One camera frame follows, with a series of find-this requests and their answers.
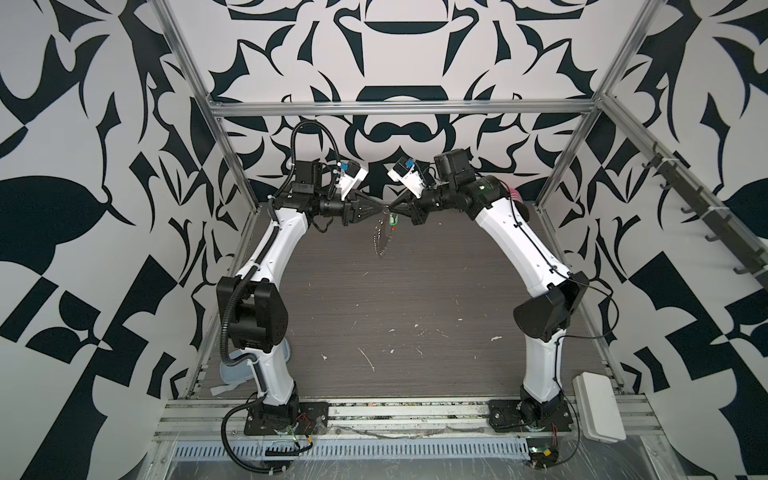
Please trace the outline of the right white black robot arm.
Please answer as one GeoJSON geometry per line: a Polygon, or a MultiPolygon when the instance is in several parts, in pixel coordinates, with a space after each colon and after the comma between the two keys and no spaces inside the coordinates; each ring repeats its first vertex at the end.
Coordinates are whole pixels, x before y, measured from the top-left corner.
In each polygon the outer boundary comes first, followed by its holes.
{"type": "Polygon", "coordinates": [[[405,188],[391,203],[391,212],[415,225],[432,212],[462,212],[495,241],[516,269],[529,294],[513,310],[526,342],[520,408],[527,423],[545,418],[563,400],[561,348],[588,287],[586,276],[556,258],[529,226],[517,192],[492,175],[478,174],[468,150],[440,154],[425,169],[404,157],[388,175],[405,188]]]}

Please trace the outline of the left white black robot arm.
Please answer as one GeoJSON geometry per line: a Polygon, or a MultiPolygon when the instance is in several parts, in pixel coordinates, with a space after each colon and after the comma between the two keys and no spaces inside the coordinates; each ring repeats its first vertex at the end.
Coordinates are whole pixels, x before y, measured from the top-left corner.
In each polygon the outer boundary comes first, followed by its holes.
{"type": "Polygon", "coordinates": [[[295,162],[289,182],[267,201],[269,227],[256,250],[237,273],[216,285],[221,361],[228,368],[247,368],[256,381],[257,399],[273,415],[298,415],[297,386],[285,358],[289,315],[280,293],[295,248],[317,225],[317,217],[347,226],[383,208],[358,190],[368,175],[361,163],[342,160],[331,173],[331,183],[325,186],[319,161],[295,162]]]}

